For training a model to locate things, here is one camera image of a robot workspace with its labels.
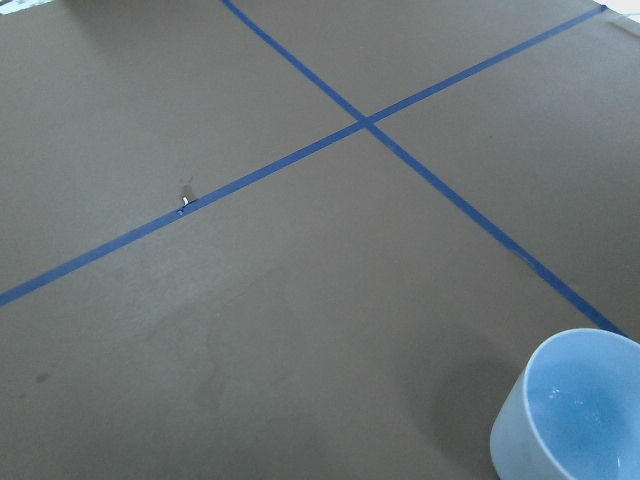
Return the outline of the light blue cup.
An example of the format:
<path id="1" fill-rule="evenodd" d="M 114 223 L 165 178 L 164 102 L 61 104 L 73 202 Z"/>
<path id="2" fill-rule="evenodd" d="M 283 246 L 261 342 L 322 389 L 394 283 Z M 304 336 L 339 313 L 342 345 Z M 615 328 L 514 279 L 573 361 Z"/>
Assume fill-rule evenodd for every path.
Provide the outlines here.
<path id="1" fill-rule="evenodd" d="M 504 401 L 489 446 L 501 479 L 638 478 L 638 343 L 591 328 L 546 339 Z"/>

